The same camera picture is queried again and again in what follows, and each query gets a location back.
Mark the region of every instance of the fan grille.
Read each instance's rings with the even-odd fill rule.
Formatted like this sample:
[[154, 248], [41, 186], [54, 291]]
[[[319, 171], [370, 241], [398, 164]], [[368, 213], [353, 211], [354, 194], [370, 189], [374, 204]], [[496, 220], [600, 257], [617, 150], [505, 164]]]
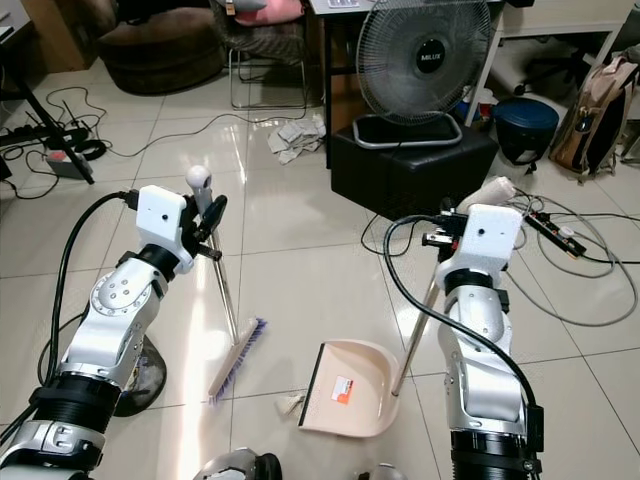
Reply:
[[[474, 85], [487, 58], [491, 17], [485, 0], [378, 0], [358, 42], [362, 94], [375, 113], [401, 125], [426, 123], [451, 110]], [[425, 73], [425, 43], [444, 47]]]

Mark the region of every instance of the broom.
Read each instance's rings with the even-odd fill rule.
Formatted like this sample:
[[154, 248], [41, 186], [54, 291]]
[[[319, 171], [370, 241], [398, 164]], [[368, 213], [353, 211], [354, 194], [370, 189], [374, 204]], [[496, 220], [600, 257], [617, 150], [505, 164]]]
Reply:
[[[198, 212], [202, 219], [204, 218], [207, 208], [213, 203], [211, 196], [211, 172], [201, 165], [195, 165], [191, 167], [187, 173], [187, 183], [193, 189]], [[238, 322], [231, 301], [227, 274], [224, 264], [222, 263], [222, 255], [220, 254], [220, 239], [217, 229], [213, 230], [208, 242], [209, 247], [219, 254], [219, 256], [213, 258], [212, 261], [216, 281], [222, 296], [225, 319], [231, 340], [229, 350], [220, 362], [218, 373], [209, 387], [209, 403], [215, 404], [224, 397], [227, 389], [233, 384], [238, 369], [242, 366], [253, 344], [264, 332], [267, 322], [261, 318], [251, 318], [246, 325], [243, 326], [241, 331], [238, 331]]]

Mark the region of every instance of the purple broom bristles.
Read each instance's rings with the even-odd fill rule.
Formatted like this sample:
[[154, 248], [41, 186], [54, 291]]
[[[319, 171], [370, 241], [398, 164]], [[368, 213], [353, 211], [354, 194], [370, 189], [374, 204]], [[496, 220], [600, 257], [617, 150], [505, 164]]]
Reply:
[[253, 330], [251, 337], [249, 337], [247, 344], [242, 349], [242, 352], [238, 356], [236, 363], [233, 365], [233, 368], [231, 369], [231, 371], [229, 371], [229, 375], [227, 375], [227, 378], [225, 378], [224, 383], [222, 384], [222, 386], [220, 387], [216, 395], [209, 397], [209, 404], [215, 405], [220, 400], [222, 400], [222, 397], [224, 397], [224, 394], [226, 393], [227, 389], [231, 385], [233, 385], [233, 381], [235, 380], [235, 377], [236, 377], [236, 372], [242, 366], [242, 363], [244, 362], [244, 358], [247, 356], [247, 353], [249, 353], [249, 350], [251, 349], [253, 344], [256, 343], [256, 340], [258, 340], [258, 338], [260, 338], [260, 336], [264, 333], [264, 329], [267, 326], [267, 322], [261, 318], [256, 318], [256, 320], [258, 322], [258, 325]]

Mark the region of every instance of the black ottoman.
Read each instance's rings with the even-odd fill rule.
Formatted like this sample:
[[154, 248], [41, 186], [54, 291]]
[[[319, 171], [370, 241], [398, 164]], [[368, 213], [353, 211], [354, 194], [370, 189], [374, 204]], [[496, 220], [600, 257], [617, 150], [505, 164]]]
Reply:
[[331, 189], [389, 220], [440, 213], [443, 198], [457, 205], [482, 186], [498, 152], [488, 136], [461, 128], [454, 147], [389, 150], [365, 150], [351, 127], [340, 130], [331, 141]]

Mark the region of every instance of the metal handle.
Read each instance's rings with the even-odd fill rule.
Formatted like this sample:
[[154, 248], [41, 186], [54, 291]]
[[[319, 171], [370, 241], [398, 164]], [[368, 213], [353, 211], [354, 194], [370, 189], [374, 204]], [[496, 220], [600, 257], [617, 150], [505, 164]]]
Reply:
[[[431, 283], [429, 284], [429, 290], [427, 290], [427, 295], [425, 296], [424, 304], [429, 308], [433, 308], [433, 306], [436, 304], [439, 293], [440, 287], [438, 287], [438, 285], [436, 284], [436, 274], [434, 271], [433, 276], [431, 277]], [[420, 345], [420, 340], [422, 340], [424, 328], [427, 326], [427, 320], [429, 320], [429, 315], [420, 312], [420, 315], [418, 315], [416, 326], [413, 328], [413, 333], [411, 334], [409, 348], [407, 349], [407, 353], [404, 357], [404, 362], [402, 363], [402, 367], [400, 368], [400, 374], [393, 383], [391, 394], [395, 397], [400, 395], [400, 389], [402, 388], [402, 384], [404, 383], [404, 377], [407, 375], [407, 372], [411, 367], [413, 356], [418, 350], [418, 345]]]
[[[193, 190], [193, 197], [198, 206], [198, 213], [202, 219], [207, 208], [213, 203], [213, 195], [211, 192], [211, 172], [202, 165], [194, 165], [187, 172], [187, 183]], [[220, 238], [218, 231], [214, 230], [211, 236], [207, 239], [209, 247], [213, 250], [220, 251]], [[229, 283], [227, 282], [227, 272], [222, 263], [222, 258], [219, 260], [212, 260], [213, 271], [216, 274], [216, 281], [220, 294], [222, 295], [222, 304], [224, 306], [225, 319], [229, 328], [229, 335], [231, 335], [231, 341], [233, 345], [237, 345], [240, 342], [238, 337], [238, 324], [236, 321], [236, 314], [233, 310], [233, 302], [231, 301], [231, 293], [229, 292]]]

